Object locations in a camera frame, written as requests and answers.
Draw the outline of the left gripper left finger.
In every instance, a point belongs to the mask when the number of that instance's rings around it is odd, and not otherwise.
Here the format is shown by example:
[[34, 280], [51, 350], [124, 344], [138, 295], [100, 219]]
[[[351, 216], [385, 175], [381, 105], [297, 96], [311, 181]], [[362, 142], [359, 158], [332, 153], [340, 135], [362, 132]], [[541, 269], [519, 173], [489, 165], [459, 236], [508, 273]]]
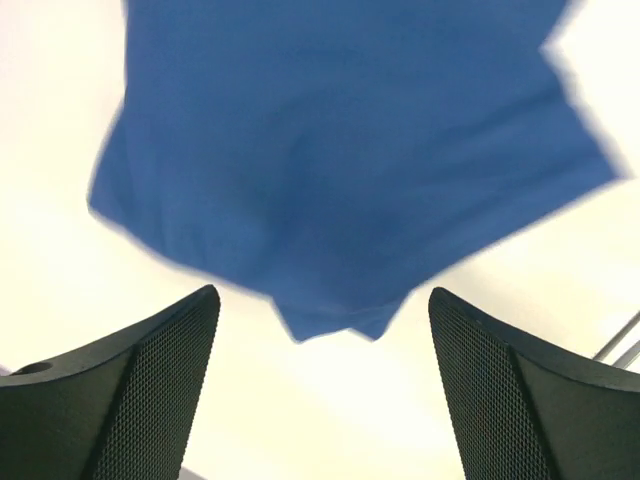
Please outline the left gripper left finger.
[[206, 285], [1, 378], [4, 479], [176, 479], [220, 311]]

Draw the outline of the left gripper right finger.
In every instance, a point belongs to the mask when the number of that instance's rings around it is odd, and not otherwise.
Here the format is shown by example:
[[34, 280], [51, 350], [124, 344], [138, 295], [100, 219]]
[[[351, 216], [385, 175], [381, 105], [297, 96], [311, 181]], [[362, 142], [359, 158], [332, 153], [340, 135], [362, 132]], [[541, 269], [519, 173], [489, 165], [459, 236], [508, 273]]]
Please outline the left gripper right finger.
[[639, 376], [438, 287], [429, 320], [468, 479], [636, 479]]

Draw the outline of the blue surgical drape cloth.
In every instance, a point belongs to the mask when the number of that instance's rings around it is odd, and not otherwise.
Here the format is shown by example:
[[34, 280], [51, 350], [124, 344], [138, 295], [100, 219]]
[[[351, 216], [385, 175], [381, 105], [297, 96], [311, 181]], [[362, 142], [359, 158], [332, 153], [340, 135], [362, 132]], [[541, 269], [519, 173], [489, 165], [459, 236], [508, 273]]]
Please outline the blue surgical drape cloth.
[[380, 338], [415, 288], [617, 179], [541, 46], [562, 1], [128, 1], [88, 203], [272, 299], [304, 341]]

